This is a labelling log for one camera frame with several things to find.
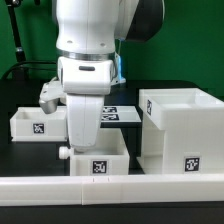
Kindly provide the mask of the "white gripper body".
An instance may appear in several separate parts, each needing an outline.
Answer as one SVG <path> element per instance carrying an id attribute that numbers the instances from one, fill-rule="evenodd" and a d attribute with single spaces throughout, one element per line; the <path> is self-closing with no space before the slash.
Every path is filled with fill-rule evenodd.
<path id="1" fill-rule="evenodd" d="M 67 94 L 66 106 L 70 146 L 77 151 L 93 148 L 101 124 L 104 97 Z"/>

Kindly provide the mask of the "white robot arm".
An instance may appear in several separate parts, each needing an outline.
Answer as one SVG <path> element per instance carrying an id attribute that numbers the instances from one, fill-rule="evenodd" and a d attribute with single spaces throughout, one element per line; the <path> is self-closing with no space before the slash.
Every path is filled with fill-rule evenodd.
<path id="1" fill-rule="evenodd" d="M 72 148 L 96 144 L 104 98 L 117 75 L 115 41 L 151 39 L 164 16 L 164 0 L 56 0 L 58 78 Z"/>

